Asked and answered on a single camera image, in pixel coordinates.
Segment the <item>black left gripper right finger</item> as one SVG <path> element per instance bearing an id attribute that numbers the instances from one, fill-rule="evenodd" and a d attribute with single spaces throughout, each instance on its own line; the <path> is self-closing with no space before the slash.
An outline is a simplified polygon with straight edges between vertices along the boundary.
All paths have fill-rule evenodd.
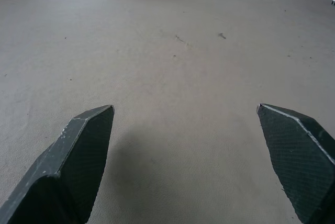
<path id="1" fill-rule="evenodd" d="M 272 167 L 303 224 L 335 224 L 335 139 L 313 118 L 260 104 Z"/>

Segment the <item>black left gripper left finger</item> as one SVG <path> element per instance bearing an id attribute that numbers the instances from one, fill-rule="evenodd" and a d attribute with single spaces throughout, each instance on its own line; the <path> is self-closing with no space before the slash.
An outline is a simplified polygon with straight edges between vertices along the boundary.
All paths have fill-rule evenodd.
<path id="1" fill-rule="evenodd" d="M 0 224 L 86 224 L 104 174 L 113 117 L 113 105 L 73 117 L 0 207 Z"/>

